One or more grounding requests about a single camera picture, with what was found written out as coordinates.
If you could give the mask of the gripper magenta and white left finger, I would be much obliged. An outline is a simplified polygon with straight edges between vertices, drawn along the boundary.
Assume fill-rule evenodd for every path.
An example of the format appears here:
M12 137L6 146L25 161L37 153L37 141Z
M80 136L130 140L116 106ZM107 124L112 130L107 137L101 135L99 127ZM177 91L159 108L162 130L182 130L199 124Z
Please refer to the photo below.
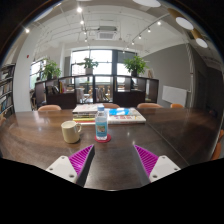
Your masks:
M60 156L47 168L47 171L83 187L94 155L94 145L89 145L69 157Z

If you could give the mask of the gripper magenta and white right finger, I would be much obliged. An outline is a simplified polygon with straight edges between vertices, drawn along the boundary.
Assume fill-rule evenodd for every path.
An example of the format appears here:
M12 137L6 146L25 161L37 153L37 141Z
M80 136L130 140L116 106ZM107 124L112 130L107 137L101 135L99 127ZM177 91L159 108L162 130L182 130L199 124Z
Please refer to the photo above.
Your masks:
M180 170L166 155L157 156L138 145L134 146L134 158L142 183L152 183Z

